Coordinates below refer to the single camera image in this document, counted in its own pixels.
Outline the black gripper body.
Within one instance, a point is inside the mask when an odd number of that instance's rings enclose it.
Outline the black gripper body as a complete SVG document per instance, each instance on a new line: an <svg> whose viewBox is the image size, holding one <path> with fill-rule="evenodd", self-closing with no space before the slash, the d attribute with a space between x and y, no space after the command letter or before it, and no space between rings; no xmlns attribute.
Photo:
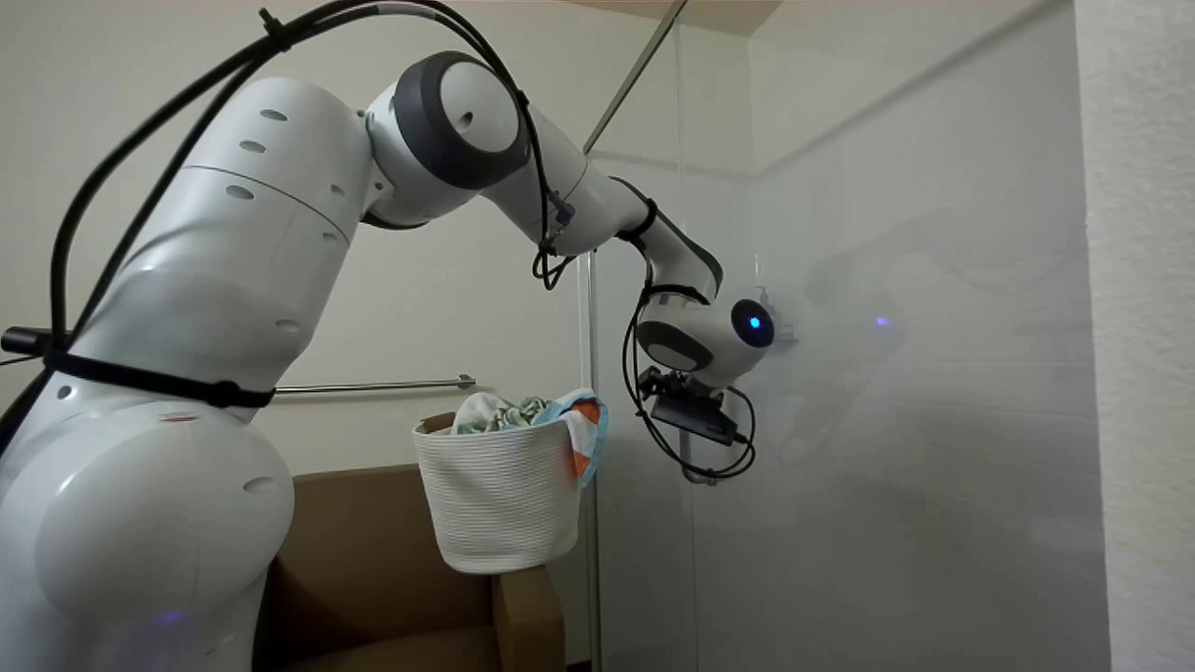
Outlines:
<svg viewBox="0 0 1195 672"><path fill-rule="evenodd" d="M723 396L655 366L634 378L634 394L649 404L649 415L684 435L699 435L713 444L733 444L739 426L723 415Z"/></svg>

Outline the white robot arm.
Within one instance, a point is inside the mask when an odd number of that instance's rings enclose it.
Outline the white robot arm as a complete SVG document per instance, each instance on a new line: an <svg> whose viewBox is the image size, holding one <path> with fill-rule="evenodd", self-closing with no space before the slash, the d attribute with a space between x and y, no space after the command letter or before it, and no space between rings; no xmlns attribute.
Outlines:
<svg viewBox="0 0 1195 672"><path fill-rule="evenodd" d="M660 410L713 399L774 344L755 298L637 187L601 176L466 53L409 63L355 114L262 79L184 155L100 308L49 348L2 442L0 672L251 672L263 572L293 513L255 431L326 313L358 227L487 200L552 254L629 242L629 320Z"/></svg>

